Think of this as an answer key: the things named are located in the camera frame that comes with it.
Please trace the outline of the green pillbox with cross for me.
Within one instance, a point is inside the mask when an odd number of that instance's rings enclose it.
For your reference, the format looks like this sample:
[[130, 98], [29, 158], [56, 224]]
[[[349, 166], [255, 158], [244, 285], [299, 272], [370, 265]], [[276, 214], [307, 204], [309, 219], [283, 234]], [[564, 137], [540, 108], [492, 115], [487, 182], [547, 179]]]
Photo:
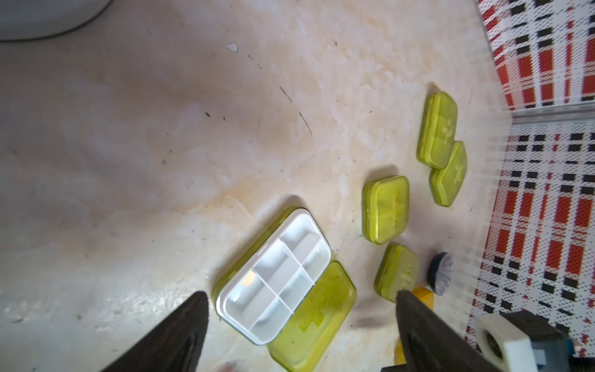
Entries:
[[368, 181], [363, 190], [363, 235], [382, 245], [401, 235], [408, 226], [410, 184], [405, 176]]

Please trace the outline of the green pillbox white tray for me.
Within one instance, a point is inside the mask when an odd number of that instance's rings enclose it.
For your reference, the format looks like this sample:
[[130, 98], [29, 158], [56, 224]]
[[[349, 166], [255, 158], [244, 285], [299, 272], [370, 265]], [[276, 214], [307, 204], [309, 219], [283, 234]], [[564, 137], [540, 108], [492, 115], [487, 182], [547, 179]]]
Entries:
[[430, 174], [429, 183], [435, 204], [450, 207], [454, 203], [466, 177], [467, 167], [464, 142], [456, 141], [446, 167], [434, 169]]

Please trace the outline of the white square pillbox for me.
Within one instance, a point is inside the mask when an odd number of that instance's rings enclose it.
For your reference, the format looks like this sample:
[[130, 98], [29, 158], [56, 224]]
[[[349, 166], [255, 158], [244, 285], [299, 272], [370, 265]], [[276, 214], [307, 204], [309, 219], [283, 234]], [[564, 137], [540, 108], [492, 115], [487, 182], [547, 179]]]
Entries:
[[397, 303], [399, 291], [412, 291], [417, 281], [420, 259], [405, 245], [391, 242], [385, 250], [373, 287], [383, 299]]

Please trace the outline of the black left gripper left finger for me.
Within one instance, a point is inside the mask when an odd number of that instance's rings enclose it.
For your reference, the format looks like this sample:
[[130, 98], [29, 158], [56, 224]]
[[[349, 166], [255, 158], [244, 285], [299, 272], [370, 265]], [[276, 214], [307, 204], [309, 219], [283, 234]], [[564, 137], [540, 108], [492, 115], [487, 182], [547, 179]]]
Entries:
[[196, 291], [105, 371], [195, 371], [209, 325], [209, 298]]

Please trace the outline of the round blue pillbox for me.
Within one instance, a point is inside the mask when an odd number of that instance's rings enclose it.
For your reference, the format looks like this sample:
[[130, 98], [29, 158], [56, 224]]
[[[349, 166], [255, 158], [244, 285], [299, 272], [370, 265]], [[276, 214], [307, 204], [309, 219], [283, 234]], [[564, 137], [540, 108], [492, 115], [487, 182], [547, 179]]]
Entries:
[[443, 296], [452, 280], [454, 259], [452, 254], [442, 252], [431, 261], [427, 273], [427, 282], [431, 290]]

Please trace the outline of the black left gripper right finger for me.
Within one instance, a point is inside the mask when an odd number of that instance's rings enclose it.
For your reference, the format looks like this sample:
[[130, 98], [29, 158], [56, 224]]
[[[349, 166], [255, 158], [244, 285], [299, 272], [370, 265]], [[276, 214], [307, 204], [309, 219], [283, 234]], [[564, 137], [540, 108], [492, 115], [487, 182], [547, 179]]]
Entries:
[[[419, 311], [420, 325], [406, 320]], [[410, 291], [399, 291], [396, 317], [400, 336], [404, 337], [406, 364], [396, 371], [496, 371], [489, 361], [471, 348], [433, 311], [429, 311]]]

